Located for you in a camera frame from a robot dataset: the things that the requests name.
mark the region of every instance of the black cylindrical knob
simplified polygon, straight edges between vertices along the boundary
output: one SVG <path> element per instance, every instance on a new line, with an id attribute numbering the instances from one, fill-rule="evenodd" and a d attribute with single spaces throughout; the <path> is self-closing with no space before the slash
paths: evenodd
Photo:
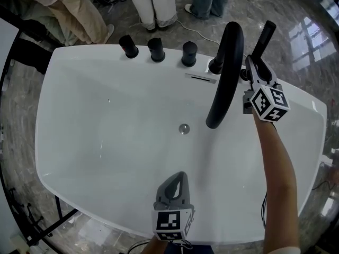
<path id="1" fill-rule="evenodd" d="M 182 47 L 182 64 L 186 67 L 192 67 L 197 61 L 195 58 L 197 56 L 197 50 L 198 46 L 194 42 L 186 42 Z"/>
<path id="2" fill-rule="evenodd" d="M 154 62 L 161 62 L 165 59 L 165 52 L 160 38 L 150 39 L 147 43 L 150 57 Z"/>
<path id="3" fill-rule="evenodd" d="M 133 42 L 130 35 L 126 35 L 120 38 L 119 45 L 125 51 L 128 58 L 134 58 L 138 55 L 139 50 Z"/>

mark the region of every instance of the faucet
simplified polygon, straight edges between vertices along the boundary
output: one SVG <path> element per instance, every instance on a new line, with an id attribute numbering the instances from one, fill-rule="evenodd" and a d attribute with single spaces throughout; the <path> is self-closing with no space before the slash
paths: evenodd
<path id="1" fill-rule="evenodd" d="M 217 128 L 224 119 L 231 105 L 238 85 L 244 54 L 244 35 L 241 26 L 229 22 L 224 30 L 217 56 L 208 67 L 213 74 L 221 74 L 216 95 L 206 125 Z"/>

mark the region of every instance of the white sleeve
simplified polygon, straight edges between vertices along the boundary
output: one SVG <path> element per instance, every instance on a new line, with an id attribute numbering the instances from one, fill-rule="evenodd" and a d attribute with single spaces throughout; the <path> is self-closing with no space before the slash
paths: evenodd
<path id="1" fill-rule="evenodd" d="M 269 254 L 300 254 L 300 248 L 296 247 L 286 247 L 286 248 L 279 248 L 270 252 Z"/>

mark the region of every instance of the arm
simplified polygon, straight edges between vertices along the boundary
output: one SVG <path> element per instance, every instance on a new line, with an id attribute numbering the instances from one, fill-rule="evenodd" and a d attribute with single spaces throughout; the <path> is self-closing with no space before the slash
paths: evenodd
<path id="1" fill-rule="evenodd" d="M 167 241 L 159 241 L 155 236 L 153 236 L 141 254 L 164 254 L 167 245 Z"/>
<path id="2" fill-rule="evenodd" d="M 253 110 L 267 183 L 264 254 L 283 247 L 299 247 L 297 183 L 291 159 L 270 122 Z"/>

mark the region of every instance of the khaki pants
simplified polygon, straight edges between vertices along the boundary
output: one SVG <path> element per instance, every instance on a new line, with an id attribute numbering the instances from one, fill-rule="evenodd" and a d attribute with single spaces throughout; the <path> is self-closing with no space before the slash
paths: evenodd
<path id="1" fill-rule="evenodd" d="M 90 0 L 58 0 L 49 9 L 60 26 L 70 29 L 81 41 L 104 42 L 108 29 Z"/>

